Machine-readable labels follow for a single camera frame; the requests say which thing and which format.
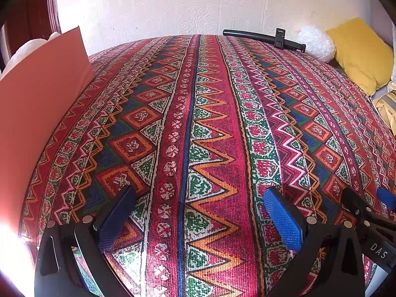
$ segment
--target white fluffy ball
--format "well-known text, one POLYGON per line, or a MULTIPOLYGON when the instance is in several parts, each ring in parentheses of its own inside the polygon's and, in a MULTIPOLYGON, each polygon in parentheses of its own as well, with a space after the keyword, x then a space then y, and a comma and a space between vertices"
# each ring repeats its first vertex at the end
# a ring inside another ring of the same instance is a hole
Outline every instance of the white fluffy ball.
POLYGON ((297 36, 298 43, 306 44, 306 53, 317 60, 329 62, 334 58, 335 45, 328 34, 314 25, 306 25, 297 36))

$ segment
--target screw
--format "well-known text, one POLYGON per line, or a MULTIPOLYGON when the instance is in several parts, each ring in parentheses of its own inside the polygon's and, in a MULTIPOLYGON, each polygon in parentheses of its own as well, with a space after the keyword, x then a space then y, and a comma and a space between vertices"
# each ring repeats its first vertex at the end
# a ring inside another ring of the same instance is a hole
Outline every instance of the screw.
POLYGON ((82 218, 83 223, 90 223, 94 218, 92 215, 86 215, 84 218, 82 218))
POLYGON ((316 220, 315 217, 307 217, 307 218, 306 218, 306 221, 307 221, 309 224, 316 224, 316 222, 317 222, 317 220, 316 220))
POLYGON ((51 220, 51 221, 48 221, 48 223, 47 223, 47 228, 53 228, 54 226, 55 226, 55 221, 54 220, 51 220))
POLYGON ((344 221, 344 226, 348 229, 352 228, 352 223, 350 221, 344 221))

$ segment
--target blue stripe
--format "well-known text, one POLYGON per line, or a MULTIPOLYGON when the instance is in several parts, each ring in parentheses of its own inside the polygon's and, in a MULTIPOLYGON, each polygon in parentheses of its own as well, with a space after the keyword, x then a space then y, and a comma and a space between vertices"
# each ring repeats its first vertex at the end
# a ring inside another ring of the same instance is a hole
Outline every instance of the blue stripe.
POLYGON ((180 196, 179 196, 179 210, 178 210, 178 220, 177 220, 177 272, 178 272, 178 297, 185 296, 185 249, 184 249, 184 210, 185 210, 185 202, 186 202, 186 193, 187 193, 187 178, 189 172, 189 150, 190 150, 190 139, 191 139, 191 125, 193 123, 193 111, 194 111, 194 103, 195 103, 195 81, 197 79, 197 67, 199 61, 199 42, 201 40, 201 36, 199 36, 197 45, 198 49, 197 58, 194 66, 194 76, 192 80, 191 86, 191 99, 190 99, 190 108, 189 108, 189 117, 187 119, 186 126, 186 137, 185 137, 185 147, 183 153, 183 170, 181 173, 181 184, 180 184, 180 196))

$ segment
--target patterned tablecloth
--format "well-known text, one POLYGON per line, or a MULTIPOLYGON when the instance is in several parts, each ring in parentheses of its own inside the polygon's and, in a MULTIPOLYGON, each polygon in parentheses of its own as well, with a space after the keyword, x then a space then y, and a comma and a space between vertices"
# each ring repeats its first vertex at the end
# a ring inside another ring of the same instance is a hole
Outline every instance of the patterned tablecloth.
POLYGON ((135 296, 262 296, 293 257, 262 204, 268 187, 323 223, 354 222, 345 186, 395 218, 375 195, 395 190, 395 138, 330 65, 213 35, 136 41, 91 62, 26 193, 34 255, 49 220, 77 222, 130 184, 136 208, 105 256, 135 296))

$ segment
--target black tube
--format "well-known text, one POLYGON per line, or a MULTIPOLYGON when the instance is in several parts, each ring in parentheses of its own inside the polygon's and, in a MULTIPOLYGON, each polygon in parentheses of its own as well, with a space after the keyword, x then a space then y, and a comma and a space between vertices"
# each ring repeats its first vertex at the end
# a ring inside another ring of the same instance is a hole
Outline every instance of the black tube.
MULTIPOLYGON (((257 41, 266 42, 271 45, 275 44, 275 37, 272 37, 271 35, 261 34, 261 33, 239 31, 239 30, 224 30, 223 35, 230 35, 233 37, 253 39, 253 40, 257 40, 257 41)), ((285 49, 288 49, 288 50, 294 50, 294 51, 301 50, 301 52, 305 52, 306 45, 302 45, 300 43, 285 39, 284 47, 285 47, 285 49)))

